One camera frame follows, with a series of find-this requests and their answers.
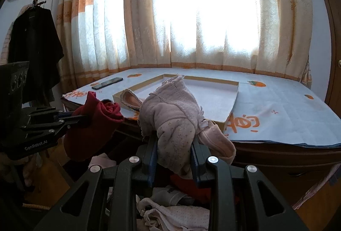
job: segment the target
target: red cloth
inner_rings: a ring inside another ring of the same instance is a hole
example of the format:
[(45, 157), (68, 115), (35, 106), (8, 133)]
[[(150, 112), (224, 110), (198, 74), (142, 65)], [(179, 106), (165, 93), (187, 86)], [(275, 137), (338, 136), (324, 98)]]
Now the red cloth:
[(64, 148), (71, 160), (84, 161), (99, 151), (112, 137), (124, 120), (117, 103), (103, 103), (96, 93), (89, 91), (85, 104), (73, 114), (88, 115), (91, 123), (86, 128), (71, 128), (64, 137)]
[(183, 179), (177, 174), (171, 175), (170, 179), (172, 184), (176, 186), (180, 191), (193, 197), (201, 203), (205, 204), (211, 202), (210, 188), (198, 189), (193, 179)]

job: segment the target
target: black coat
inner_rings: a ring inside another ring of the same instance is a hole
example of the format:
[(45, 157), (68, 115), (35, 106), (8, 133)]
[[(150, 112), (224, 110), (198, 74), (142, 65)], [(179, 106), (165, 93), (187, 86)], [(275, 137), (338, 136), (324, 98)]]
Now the black coat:
[(58, 61), (64, 56), (51, 11), (41, 7), (28, 9), (14, 24), (8, 62), (29, 61), (23, 103), (43, 100), (59, 83)]

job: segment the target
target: white tablecloth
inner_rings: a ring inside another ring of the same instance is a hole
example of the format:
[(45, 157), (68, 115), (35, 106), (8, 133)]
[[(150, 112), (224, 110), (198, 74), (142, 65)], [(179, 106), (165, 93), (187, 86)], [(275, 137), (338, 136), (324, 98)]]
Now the white tablecloth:
[[(299, 82), (265, 75), (180, 68), (129, 69), (103, 78), (123, 81), (95, 91), (97, 98), (113, 99), (113, 94), (163, 73), (225, 79), (239, 82), (239, 91), (224, 134), (232, 141), (276, 142), (306, 147), (337, 147), (341, 144), (340, 118), (311, 90)], [(63, 95), (84, 104), (89, 84)], [(121, 109), (125, 118), (138, 113)]]

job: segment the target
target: coat rack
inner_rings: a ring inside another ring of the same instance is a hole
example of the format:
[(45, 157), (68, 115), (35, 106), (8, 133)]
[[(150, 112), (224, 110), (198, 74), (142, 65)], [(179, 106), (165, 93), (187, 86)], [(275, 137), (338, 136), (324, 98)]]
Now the coat rack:
[(33, 7), (40, 6), (41, 4), (44, 4), (44, 3), (46, 3), (46, 0), (39, 2), (39, 3), (38, 3), (38, 0), (33, 0), (33, 2), (32, 2)]

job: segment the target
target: black smartphone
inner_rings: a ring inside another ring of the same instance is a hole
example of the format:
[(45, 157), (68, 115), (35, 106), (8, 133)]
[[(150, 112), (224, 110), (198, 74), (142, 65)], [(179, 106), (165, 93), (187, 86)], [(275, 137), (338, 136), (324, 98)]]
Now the black smartphone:
[(123, 78), (121, 78), (121, 77), (115, 77), (115, 78), (110, 79), (108, 81), (105, 81), (103, 83), (99, 83), (99, 84), (97, 84), (97, 85), (95, 85), (95, 86), (93, 86), (91, 88), (93, 90), (99, 90), (99, 89), (104, 88), (106, 86), (109, 86), (111, 84), (114, 84), (114, 83), (117, 83), (117, 82), (121, 82), (122, 80), (123, 80)]

